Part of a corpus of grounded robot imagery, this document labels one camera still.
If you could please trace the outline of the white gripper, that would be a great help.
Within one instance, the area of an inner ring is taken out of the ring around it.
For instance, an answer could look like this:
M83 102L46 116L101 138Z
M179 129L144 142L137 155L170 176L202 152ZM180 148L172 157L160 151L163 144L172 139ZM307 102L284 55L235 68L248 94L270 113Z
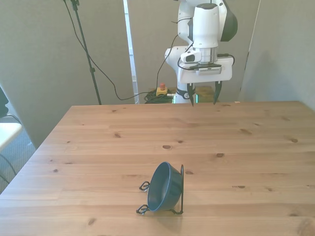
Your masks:
M232 78L232 56L219 57L215 64L214 67L210 66L197 70L179 68L177 81L181 84L187 84L187 92L192 106L194 106L194 83L215 82L213 104L216 104L221 92L221 81L228 81Z

